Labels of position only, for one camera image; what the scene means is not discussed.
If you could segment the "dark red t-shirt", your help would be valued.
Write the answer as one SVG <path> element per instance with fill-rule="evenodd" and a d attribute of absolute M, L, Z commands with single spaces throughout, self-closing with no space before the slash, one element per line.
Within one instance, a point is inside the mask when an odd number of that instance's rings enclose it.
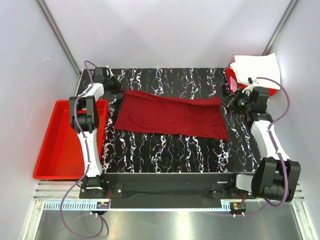
<path fill-rule="evenodd" d="M 116 130 L 229 140 L 218 97 L 186 99 L 138 90 L 123 95 Z"/>

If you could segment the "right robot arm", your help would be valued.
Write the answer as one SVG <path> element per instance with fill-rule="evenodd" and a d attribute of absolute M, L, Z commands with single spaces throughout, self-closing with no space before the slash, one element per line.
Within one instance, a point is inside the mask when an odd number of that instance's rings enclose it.
<path fill-rule="evenodd" d="M 267 112 L 268 99 L 269 90 L 255 86 L 251 90 L 238 89 L 221 100 L 227 108 L 244 113 L 261 156 L 253 175 L 233 173 L 226 190 L 232 198 L 248 193 L 275 207 L 292 201 L 301 165 L 284 152 L 275 133 L 275 120 Z"/>

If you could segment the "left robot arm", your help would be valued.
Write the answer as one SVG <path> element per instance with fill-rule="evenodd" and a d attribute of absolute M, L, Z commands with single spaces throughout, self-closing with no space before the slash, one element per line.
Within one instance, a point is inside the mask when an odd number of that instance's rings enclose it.
<path fill-rule="evenodd" d="M 89 75 L 90 83 L 78 96 L 68 99 L 69 120 L 71 128 L 79 139 L 84 174 L 81 178 L 82 187 L 95 197 L 103 198 L 108 193 L 108 186 L 103 177 L 103 168 L 98 151 L 98 127 L 100 125 L 97 101 L 109 92 L 113 95 L 123 91 L 122 85 L 116 80 L 111 69 L 95 67 Z"/>

